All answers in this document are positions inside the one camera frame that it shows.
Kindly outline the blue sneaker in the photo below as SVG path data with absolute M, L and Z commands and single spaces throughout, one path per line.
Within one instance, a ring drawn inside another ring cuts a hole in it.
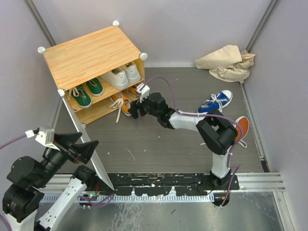
M 216 94 L 211 94 L 210 98 L 198 108 L 197 112 L 208 113 L 213 109 L 222 112 L 222 109 L 231 103 L 232 98 L 233 93 L 230 90 L 223 90 Z
M 239 143 L 243 148 L 247 147 L 247 143 L 243 140 L 249 132 L 249 120 L 245 116 L 241 116 L 235 120 L 235 124 L 233 124 L 238 135 L 236 136 L 235 141 Z

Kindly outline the green sneaker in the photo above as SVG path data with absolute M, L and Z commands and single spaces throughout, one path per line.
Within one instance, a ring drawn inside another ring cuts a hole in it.
M 92 105 L 90 96 L 86 93 L 82 85 L 78 85 L 68 90 L 67 98 L 73 98 L 81 108 L 89 108 Z
M 98 78 L 87 81 L 86 85 L 93 96 L 99 97 L 103 94 L 103 86 L 101 85 Z

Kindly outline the orange sneaker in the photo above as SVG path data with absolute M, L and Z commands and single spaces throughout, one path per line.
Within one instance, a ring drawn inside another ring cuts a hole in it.
M 112 101 L 112 104 L 109 105 L 107 108 L 118 109 L 116 117 L 117 123 L 119 122 L 121 113 L 125 114 L 128 117 L 131 116 L 131 113 L 129 112 L 131 101 L 124 91 L 120 91 L 110 96 L 110 100 Z
M 141 86 L 143 86 L 143 83 L 139 83 L 136 85 L 132 85 L 131 87 L 128 87 L 127 89 L 124 90 L 125 93 L 130 93 L 132 96 L 135 98 L 139 98 L 140 93 L 137 92 L 137 89 Z

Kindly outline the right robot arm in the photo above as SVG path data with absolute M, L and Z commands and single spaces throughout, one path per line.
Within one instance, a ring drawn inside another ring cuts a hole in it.
M 230 155 L 238 132 L 233 122 L 213 109 L 210 113 L 197 114 L 176 111 L 169 107 L 160 93 L 131 102 L 128 110 L 134 119 L 146 114 L 157 118 L 158 123 L 168 129 L 187 129 L 199 132 L 212 152 L 210 171 L 211 184 L 221 190 L 228 184 L 231 174 Z

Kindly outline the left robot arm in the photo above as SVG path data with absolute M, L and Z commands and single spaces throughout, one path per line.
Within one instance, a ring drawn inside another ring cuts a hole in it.
M 36 141 L 45 146 L 42 161 L 30 156 L 18 158 L 11 167 L 7 179 L 12 185 L 5 192 L 2 208 L 7 224 L 12 231 L 54 231 L 72 204 L 83 191 L 96 186 L 95 171 L 86 167 L 98 141 L 78 144 L 81 132 L 51 135 L 34 131 Z M 69 181 L 68 186 L 53 206 L 39 219 L 35 220 L 40 201 L 46 187 L 56 172 L 66 163 L 81 162 Z

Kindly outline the white cabinet door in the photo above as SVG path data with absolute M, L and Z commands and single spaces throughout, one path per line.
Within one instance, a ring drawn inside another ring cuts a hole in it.
M 80 120 L 78 119 L 78 117 L 75 115 L 73 109 L 71 108 L 71 106 L 69 105 L 68 101 L 62 97 L 62 101 L 69 113 L 69 116 L 75 126 L 75 129 L 77 130 L 77 132 L 82 132 L 82 136 L 81 136 L 81 141 L 83 143 L 86 143 L 86 142 L 90 142 L 90 138 L 85 130 L 86 126 L 84 124 L 82 124 L 80 122 Z M 96 171 L 96 174 L 97 176 L 108 186 L 110 187 L 112 190 L 114 190 L 114 186 L 100 160 L 100 158 L 98 157 L 98 154 L 96 151 L 93 152 L 92 154 L 92 157 L 91 157 L 91 162 L 92 162 L 92 165 Z

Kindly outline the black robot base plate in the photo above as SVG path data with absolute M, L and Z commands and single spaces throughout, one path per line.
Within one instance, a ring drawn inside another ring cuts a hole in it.
M 98 189 L 100 195 L 113 192 L 117 196 L 167 196 L 174 190 L 176 196 L 207 195 L 208 192 L 239 190 L 237 176 L 227 177 L 221 186 L 207 173 L 109 173 L 114 190 L 102 180 L 94 183 L 93 190 Z

